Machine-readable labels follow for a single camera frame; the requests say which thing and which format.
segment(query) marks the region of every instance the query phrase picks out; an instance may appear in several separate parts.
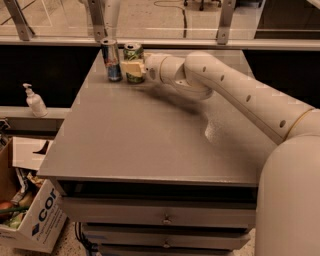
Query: hand sanitizer bottle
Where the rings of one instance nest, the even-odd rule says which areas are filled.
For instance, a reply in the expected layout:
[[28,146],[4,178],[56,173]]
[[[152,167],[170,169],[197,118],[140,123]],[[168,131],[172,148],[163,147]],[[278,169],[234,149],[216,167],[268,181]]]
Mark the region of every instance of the hand sanitizer bottle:
[[48,114],[47,107],[40,95],[35,94],[32,91],[30,88],[31,86],[31,84],[23,84],[23,87],[26,88],[26,94],[28,96],[27,103],[36,117],[43,117]]

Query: drawer handle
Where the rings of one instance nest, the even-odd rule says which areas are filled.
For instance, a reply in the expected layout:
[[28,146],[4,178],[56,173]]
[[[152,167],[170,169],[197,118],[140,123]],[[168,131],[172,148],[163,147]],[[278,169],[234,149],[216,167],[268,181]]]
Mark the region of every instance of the drawer handle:
[[166,214],[164,220],[162,221],[163,225],[170,225],[172,221],[169,219],[169,216]]

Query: blue can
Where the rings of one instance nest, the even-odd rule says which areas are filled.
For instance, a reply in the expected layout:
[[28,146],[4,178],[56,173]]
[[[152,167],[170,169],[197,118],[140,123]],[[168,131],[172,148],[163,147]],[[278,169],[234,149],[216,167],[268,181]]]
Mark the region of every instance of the blue can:
[[115,39],[104,38],[100,42],[108,79],[112,82],[121,81],[122,73],[119,63],[119,50],[117,41]]

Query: drawer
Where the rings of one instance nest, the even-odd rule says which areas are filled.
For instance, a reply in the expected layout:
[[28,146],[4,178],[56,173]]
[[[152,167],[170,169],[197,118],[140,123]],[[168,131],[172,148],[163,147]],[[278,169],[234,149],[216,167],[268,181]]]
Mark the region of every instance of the drawer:
[[83,232],[92,243],[159,248],[238,250],[250,240],[250,235],[232,229],[217,232],[208,228],[84,225]]
[[75,222],[245,229],[254,227],[255,209],[231,207],[228,204],[215,205],[207,202],[67,197],[62,199],[61,204],[61,208]]
[[164,249],[141,246],[99,246],[103,256],[234,256],[233,252],[221,250]]

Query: table top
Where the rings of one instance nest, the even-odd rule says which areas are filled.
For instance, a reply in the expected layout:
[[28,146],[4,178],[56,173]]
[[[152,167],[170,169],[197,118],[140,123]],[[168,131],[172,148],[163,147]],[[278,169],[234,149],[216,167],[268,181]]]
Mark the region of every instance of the table top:
[[[163,50],[186,56],[191,50]],[[208,51],[241,72],[241,51]],[[62,180],[257,186],[276,145],[218,93],[106,79],[98,54],[39,175]]]

